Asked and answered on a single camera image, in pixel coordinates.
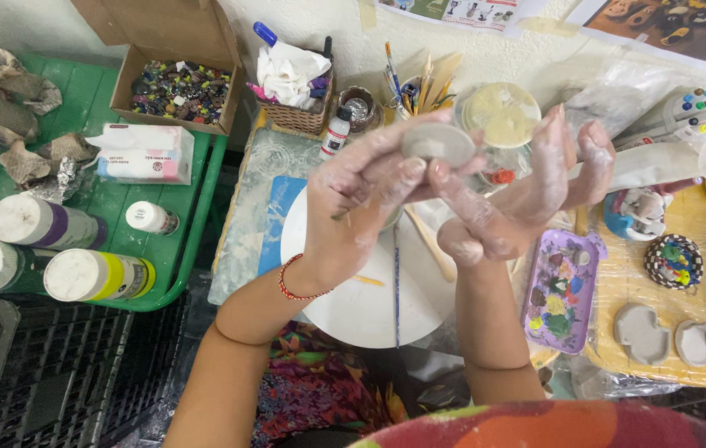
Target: white wall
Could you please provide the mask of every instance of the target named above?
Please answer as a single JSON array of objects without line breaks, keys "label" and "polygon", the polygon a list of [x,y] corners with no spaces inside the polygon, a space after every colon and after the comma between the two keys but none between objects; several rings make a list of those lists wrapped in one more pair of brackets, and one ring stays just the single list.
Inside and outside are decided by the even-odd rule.
[{"label": "white wall", "polygon": [[[375,28],[362,31],[357,0],[219,1],[238,35],[249,73],[255,68],[251,55],[258,55],[262,45],[252,26],[261,21],[294,45],[320,49],[325,36],[332,36],[338,86],[363,85],[384,97],[381,70],[387,40],[404,78],[417,72],[425,48],[434,58],[460,51],[466,55],[453,90],[478,81],[508,80],[533,93],[541,105],[549,105],[568,79],[595,73],[601,58],[614,48],[582,36],[525,32],[521,38],[506,39],[428,24],[380,8]],[[550,0],[541,15],[565,17],[576,4],[577,0]],[[0,44],[112,66],[119,65],[125,54],[124,48],[104,46],[68,0],[0,0]]]}]

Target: clay-covered hand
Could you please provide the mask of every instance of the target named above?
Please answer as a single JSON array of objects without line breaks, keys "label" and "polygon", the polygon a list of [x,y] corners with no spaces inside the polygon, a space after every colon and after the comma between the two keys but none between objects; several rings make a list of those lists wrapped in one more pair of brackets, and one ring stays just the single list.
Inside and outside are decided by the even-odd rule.
[{"label": "clay-covered hand", "polygon": [[602,200],[613,178],[613,144],[598,121],[583,126],[577,142],[584,160],[579,177],[568,180],[576,150],[562,105],[552,107],[533,133],[533,173],[488,199],[464,185],[446,163],[433,160],[432,188],[458,215],[439,229],[441,249],[463,267],[483,257],[517,258],[558,210]]},{"label": "clay-covered hand", "polygon": [[[302,263],[316,271],[321,288],[329,290],[354,276],[366,264],[388,216],[401,204],[432,193],[427,162],[403,157],[400,141],[413,127],[451,118],[447,109],[372,131],[311,173]],[[471,174],[481,166],[476,159],[457,172]]]}]

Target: paint palette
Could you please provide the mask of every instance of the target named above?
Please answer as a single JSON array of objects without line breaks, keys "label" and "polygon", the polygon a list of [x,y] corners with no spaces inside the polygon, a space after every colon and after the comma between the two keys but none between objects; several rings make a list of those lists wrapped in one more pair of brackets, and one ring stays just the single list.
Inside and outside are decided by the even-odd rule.
[{"label": "paint palette", "polygon": [[527,339],[572,355],[585,347],[597,266],[605,258],[605,242],[593,232],[541,235],[523,311]]}]

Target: person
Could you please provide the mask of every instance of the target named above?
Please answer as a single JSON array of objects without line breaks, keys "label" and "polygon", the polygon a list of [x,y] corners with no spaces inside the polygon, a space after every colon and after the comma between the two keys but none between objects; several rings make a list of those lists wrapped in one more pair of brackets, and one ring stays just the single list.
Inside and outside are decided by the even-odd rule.
[{"label": "person", "polygon": [[[558,210],[603,199],[615,158],[603,127],[592,122],[580,130],[577,143],[584,161],[579,177],[568,180],[576,162],[575,142],[563,107],[553,107],[534,131],[533,173],[484,199],[462,179],[478,169],[477,158],[453,170],[444,160],[426,162],[399,152],[401,137],[413,127],[450,120],[447,109],[370,132],[311,173],[302,256],[250,281],[220,306],[200,343],[166,448],[250,446],[260,385],[272,366],[273,338],[312,300],[365,265],[395,207],[430,198],[443,199],[457,215],[439,229],[437,239],[457,264],[457,332],[472,400],[500,406],[409,420],[369,434],[355,446],[706,445],[706,423],[674,411],[544,401],[530,364],[505,261],[526,253]],[[477,134],[473,138],[479,143]],[[303,376],[322,373],[327,373],[324,366],[300,371]],[[317,383],[311,387],[326,390]],[[328,390],[341,391],[328,392],[335,393],[334,400],[360,396],[344,388]],[[286,408],[297,415],[300,398],[288,398]],[[336,411],[333,419],[342,422],[343,416]],[[289,446],[333,446],[324,435],[325,443]]]}]

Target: painted ceramic dish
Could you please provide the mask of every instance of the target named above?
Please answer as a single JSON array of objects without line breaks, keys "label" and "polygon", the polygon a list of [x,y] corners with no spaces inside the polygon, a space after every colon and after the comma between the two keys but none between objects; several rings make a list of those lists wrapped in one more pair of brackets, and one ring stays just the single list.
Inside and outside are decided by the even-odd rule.
[{"label": "painted ceramic dish", "polygon": [[572,355],[585,347],[597,266],[605,258],[605,243],[593,232],[541,235],[524,303],[527,339]]},{"label": "painted ceramic dish", "polygon": [[695,242],[682,235],[660,237],[646,251],[644,268],[657,285],[686,290],[701,282],[704,262]]}]

